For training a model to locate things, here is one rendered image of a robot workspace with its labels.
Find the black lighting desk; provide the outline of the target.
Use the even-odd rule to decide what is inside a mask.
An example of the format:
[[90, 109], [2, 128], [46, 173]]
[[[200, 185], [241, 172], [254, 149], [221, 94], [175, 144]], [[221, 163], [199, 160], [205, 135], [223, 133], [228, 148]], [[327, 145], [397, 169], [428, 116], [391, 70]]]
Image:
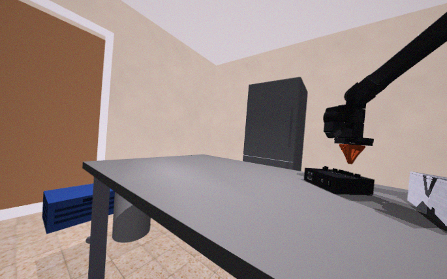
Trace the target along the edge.
[[328, 169], [328, 166], [322, 169], [305, 168], [304, 180], [334, 194], [373, 195], [375, 183], [374, 179], [341, 169]]

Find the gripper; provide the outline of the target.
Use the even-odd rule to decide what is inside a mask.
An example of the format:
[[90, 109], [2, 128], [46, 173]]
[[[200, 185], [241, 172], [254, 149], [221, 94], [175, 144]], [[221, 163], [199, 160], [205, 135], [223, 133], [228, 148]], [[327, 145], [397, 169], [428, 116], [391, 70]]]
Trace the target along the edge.
[[[348, 164], [353, 164], [357, 156], [365, 149], [365, 146], [373, 146], [374, 139], [363, 138], [364, 124], [362, 124], [362, 138], [336, 137], [334, 143], [339, 144]], [[355, 141], [354, 141], [355, 140]], [[351, 155], [352, 153], [352, 155]]]

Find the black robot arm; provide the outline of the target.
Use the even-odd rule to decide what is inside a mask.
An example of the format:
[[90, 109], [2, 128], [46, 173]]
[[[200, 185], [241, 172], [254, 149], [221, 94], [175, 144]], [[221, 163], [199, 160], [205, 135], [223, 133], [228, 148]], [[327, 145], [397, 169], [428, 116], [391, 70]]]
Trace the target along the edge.
[[361, 138], [360, 123], [365, 122], [366, 104], [445, 42], [447, 42], [447, 12], [380, 68], [361, 82], [354, 84], [344, 95], [345, 105], [326, 108], [323, 116], [326, 136]]

